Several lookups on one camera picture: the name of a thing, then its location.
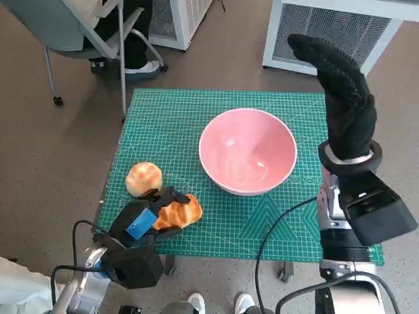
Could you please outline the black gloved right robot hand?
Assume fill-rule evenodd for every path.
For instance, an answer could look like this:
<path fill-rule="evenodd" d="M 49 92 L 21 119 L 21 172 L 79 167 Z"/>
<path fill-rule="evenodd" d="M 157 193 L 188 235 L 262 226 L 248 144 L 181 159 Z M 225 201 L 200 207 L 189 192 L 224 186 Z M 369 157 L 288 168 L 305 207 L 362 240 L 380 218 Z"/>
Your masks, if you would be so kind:
<path fill-rule="evenodd" d="M 325 92 L 328 142 L 339 160 L 369 154 L 377 113 L 365 75 L 357 62 L 319 37 L 293 33 L 287 38 L 294 56 L 317 69 Z"/>

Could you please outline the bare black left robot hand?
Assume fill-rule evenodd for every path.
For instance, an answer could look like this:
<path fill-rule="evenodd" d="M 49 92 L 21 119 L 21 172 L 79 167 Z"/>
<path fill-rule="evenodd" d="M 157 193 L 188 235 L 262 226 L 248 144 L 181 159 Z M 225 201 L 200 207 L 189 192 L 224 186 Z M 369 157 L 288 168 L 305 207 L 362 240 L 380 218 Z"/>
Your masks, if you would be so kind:
<path fill-rule="evenodd" d="M 136 245 L 158 245 L 182 232 L 174 226 L 163 231 L 153 227 L 160 210 L 172 203 L 188 204 L 190 199 L 174 187 L 151 189 L 124 206 L 109 229 L 109 235 L 126 248 Z"/>

